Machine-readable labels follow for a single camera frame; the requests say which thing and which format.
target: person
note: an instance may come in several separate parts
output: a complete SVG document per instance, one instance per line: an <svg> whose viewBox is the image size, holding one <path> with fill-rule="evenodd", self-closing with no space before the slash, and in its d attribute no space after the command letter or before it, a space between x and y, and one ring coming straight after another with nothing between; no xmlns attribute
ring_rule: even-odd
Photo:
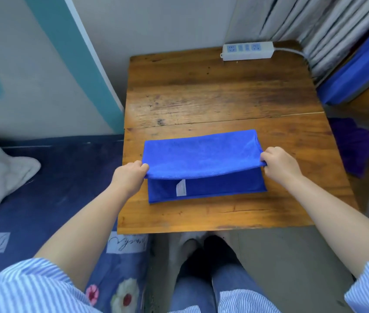
<svg viewBox="0 0 369 313"><path fill-rule="evenodd" d="M358 278L345 300L369 312L369 219L302 175L280 147L261 153L265 175L303 206L329 246ZM81 290L102 253L119 211L141 187L149 167L136 161L118 167L101 194L64 224L36 253L0 272L0 312L93 312ZM180 312L279 312L217 235L203 246L190 240L171 300Z"/></svg>

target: person's left hand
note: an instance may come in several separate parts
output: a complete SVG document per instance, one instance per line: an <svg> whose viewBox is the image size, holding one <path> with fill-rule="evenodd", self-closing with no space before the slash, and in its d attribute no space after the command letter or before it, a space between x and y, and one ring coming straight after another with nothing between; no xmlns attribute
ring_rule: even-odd
<svg viewBox="0 0 369 313"><path fill-rule="evenodd" d="M145 174L150 167L140 160L127 163L115 169L111 186L124 191L128 198L141 188Z"/></svg>

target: wooden tabletop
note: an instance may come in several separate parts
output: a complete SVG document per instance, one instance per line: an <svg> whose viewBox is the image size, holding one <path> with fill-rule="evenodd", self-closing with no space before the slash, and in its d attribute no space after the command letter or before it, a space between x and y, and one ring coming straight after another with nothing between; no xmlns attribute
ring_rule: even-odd
<svg viewBox="0 0 369 313"><path fill-rule="evenodd" d="M276 47L296 47L294 42ZM263 149L281 146L312 181L357 208L322 106L301 56L223 62L222 48L131 57L123 163L145 140L255 129ZM279 184L267 192L149 205L147 182L121 210L119 234L313 224Z"/></svg>

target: person's left arm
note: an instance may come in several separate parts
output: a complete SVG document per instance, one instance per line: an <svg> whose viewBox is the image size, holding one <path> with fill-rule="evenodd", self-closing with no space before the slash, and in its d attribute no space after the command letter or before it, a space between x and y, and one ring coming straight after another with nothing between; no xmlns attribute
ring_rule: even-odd
<svg viewBox="0 0 369 313"><path fill-rule="evenodd" d="M149 167L141 161L118 167L111 184L64 224L35 254L57 265L84 290L105 248L119 211L138 192Z"/></svg>

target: white cable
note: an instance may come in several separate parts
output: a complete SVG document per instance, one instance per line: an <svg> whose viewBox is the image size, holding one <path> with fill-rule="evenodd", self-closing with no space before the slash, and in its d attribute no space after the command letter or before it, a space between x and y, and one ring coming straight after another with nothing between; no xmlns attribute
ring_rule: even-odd
<svg viewBox="0 0 369 313"><path fill-rule="evenodd" d="M307 57L303 52L298 51L296 49L274 47L274 50L282 50L282 51L285 51L285 52L294 52L295 54L301 55L303 58L305 58L309 62L309 57Z"/></svg>

